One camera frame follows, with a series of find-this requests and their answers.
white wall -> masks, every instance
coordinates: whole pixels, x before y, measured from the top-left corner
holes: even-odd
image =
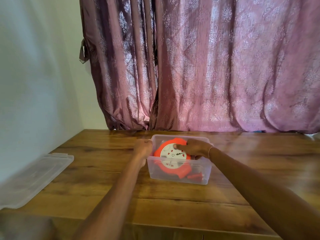
[[[90,72],[90,62],[79,61],[83,39],[79,0],[54,0],[66,44],[82,124],[85,129],[108,129],[98,105],[97,93]]]
[[[83,129],[61,29],[51,0],[1,0],[0,181]]]

forearm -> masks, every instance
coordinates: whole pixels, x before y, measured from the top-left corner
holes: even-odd
[[[132,158],[117,182],[78,228],[74,239],[116,240],[120,237],[140,168],[141,160]]]
[[[210,150],[210,160],[283,239],[320,237],[319,213],[291,190],[267,179],[216,148]]]

wood grain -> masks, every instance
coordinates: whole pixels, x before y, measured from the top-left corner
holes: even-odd
[[[85,219],[128,162],[135,140],[154,134],[207,137],[220,150],[320,209],[320,143],[307,136],[84,130],[53,151],[74,155],[74,162],[25,206],[3,211]],[[216,167],[208,185],[195,185],[151,179],[145,166],[138,176],[127,222],[275,235]]]

finger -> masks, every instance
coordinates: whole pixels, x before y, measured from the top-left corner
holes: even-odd
[[[173,145],[173,148],[183,151],[183,150],[185,150],[186,145],[174,144],[174,145]]]

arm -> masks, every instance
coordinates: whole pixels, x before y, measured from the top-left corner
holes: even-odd
[[[190,155],[208,158],[259,216],[283,239],[320,239],[320,214],[291,190],[267,179],[212,145],[190,139],[176,145]]]
[[[152,141],[139,139],[136,142],[132,159],[117,182],[80,225],[73,239],[116,240],[120,238],[138,172],[146,164],[146,158],[151,151]]]

